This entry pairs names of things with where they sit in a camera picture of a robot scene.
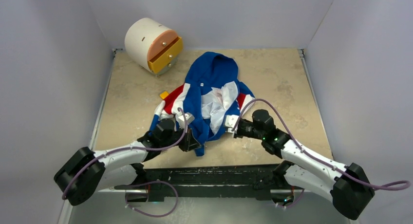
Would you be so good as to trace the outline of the blue white red jacket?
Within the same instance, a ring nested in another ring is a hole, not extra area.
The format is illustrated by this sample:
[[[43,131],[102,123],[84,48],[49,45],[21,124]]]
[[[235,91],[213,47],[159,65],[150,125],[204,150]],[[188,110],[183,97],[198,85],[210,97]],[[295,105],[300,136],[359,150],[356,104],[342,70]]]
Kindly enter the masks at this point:
[[[191,65],[183,85],[172,91],[154,111],[150,130],[165,118],[177,119],[182,109],[194,120],[188,127],[202,145],[197,156],[205,153],[204,144],[226,133],[227,116],[246,113],[255,99],[253,92],[238,79],[239,67],[230,57],[205,52]]]

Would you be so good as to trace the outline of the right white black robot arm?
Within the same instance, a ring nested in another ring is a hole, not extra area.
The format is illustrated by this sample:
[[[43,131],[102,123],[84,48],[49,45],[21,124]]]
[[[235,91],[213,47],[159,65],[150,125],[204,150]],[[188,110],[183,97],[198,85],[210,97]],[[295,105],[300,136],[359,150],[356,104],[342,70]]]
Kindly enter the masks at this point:
[[[278,129],[266,110],[253,112],[253,120],[237,115],[225,117],[225,127],[235,138],[254,138],[263,148],[284,161],[274,171],[274,184],[301,187],[330,201],[344,217],[357,220],[375,192],[365,185],[369,180],[363,168],[349,166],[326,158],[295,143],[292,137]]]

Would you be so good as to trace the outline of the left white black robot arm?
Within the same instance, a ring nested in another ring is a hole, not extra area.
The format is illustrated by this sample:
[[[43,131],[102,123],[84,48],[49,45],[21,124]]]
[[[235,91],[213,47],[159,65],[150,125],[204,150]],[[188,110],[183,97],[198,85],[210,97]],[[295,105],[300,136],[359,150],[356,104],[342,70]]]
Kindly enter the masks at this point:
[[[201,146],[190,128],[177,127],[173,120],[163,119],[127,145],[97,151],[88,147],[78,149],[55,174],[54,181],[63,193],[62,199],[76,206],[102,189],[123,185],[142,188],[142,163],[162,151],[179,147],[186,152]]]

